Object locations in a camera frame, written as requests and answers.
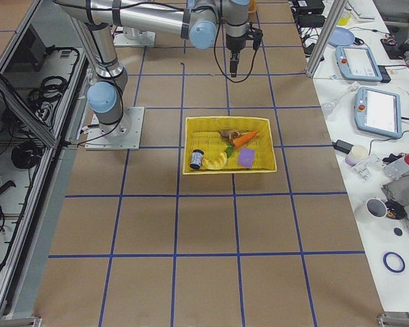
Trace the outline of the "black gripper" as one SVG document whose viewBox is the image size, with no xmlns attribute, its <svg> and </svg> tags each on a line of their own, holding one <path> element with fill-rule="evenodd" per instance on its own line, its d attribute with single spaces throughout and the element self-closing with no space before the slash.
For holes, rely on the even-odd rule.
<svg viewBox="0 0 409 327">
<path fill-rule="evenodd" d="M 230 76 L 237 77 L 237 70 L 239 65 L 239 53 L 246 47 L 247 34 L 241 36 L 231 36 L 226 34 L 226 47 L 230 53 Z"/>
</svg>

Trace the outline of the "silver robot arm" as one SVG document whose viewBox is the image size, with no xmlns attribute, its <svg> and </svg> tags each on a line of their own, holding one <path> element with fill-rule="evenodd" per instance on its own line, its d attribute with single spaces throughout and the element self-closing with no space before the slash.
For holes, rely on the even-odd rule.
<svg viewBox="0 0 409 327">
<path fill-rule="evenodd" d="M 116 87 L 116 106 L 123 103 L 127 74 L 110 32 L 113 25 L 174 35 L 197 49 L 215 48 L 219 29 L 225 25 L 230 51 L 225 77 L 232 83 L 239 82 L 237 70 L 246 43 L 258 50 L 263 38 L 262 30 L 248 19 L 248 1 L 190 1 L 187 7 L 156 1 L 58 1 L 57 5 L 72 19 L 98 80 Z"/>
</svg>

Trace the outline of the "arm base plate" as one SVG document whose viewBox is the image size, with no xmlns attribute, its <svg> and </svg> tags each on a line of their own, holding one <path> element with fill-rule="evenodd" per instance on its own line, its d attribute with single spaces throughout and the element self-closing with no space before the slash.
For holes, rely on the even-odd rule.
<svg viewBox="0 0 409 327">
<path fill-rule="evenodd" d="M 144 121 L 145 108 L 126 107 L 122 121 L 110 134 L 107 125 L 102 128 L 90 129 L 87 134 L 87 142 L 84 146 L 89 151 L 120 151 L 138 150 L 140 148 L 140 138 L 142 135 L 142 124 Z"/>
<path fill-rule="evenodd" d="M 155 33 L 150 31 L 141 31 L 135 28 L 122 28 L 117 31 L 114 36 L 114 45 L 117 48 L 130 47 L 130 48 L 142 48 L 142 47 L 154 47 L 155 45 Z"/>
</svg>

